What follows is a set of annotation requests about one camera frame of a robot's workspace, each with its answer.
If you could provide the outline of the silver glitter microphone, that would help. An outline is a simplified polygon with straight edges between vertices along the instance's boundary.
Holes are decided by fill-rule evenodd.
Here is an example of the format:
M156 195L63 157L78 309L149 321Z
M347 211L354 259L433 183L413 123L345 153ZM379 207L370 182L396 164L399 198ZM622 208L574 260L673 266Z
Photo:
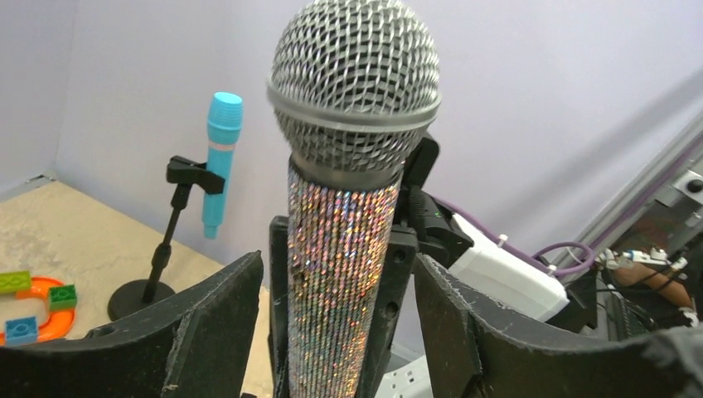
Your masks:
M288 162L288 391L352 397L407 157L435 121L439 56L400 1L313 1L267 96Z

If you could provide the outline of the blue microphone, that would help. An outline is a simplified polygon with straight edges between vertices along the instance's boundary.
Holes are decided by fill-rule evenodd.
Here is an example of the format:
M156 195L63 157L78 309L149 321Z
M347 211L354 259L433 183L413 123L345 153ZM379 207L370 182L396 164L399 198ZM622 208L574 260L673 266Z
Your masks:
M240 137L243 122L243 100L228 92L213 94L209 107L206 130L208 154L206 170L224 179L222 193L204 196L201 220L204 236L214 240L225 218L225 207L235 145Z

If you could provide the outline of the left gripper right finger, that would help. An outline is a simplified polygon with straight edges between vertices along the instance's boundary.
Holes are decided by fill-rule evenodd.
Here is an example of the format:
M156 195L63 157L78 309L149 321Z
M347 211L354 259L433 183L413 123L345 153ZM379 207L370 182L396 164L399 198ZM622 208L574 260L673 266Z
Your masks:
M528 318L419 255L415 294L436 397L699 397L702 332L621 342Z

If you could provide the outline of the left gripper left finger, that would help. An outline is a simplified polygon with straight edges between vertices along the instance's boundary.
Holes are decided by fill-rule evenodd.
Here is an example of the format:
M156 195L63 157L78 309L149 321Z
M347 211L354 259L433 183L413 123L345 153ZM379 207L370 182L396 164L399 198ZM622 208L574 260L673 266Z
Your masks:
M243 255L212 276L77 340L1 350L4 397L237 397L264 266Z

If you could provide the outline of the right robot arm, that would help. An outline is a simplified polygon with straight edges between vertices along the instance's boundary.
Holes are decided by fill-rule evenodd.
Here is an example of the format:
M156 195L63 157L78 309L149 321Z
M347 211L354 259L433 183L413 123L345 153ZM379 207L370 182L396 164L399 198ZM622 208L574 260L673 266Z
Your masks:
M488 232L471 216L443 204L423 191L439 156L439 144L424 133L405 161L395 219L417 234L419 250L451 275L491 299L537 321L550 321L569 304L560 276L588 269L596 255L579 242L560 242L545 248L578 248L578 265L559 269L526 255L507 242L505 235Z

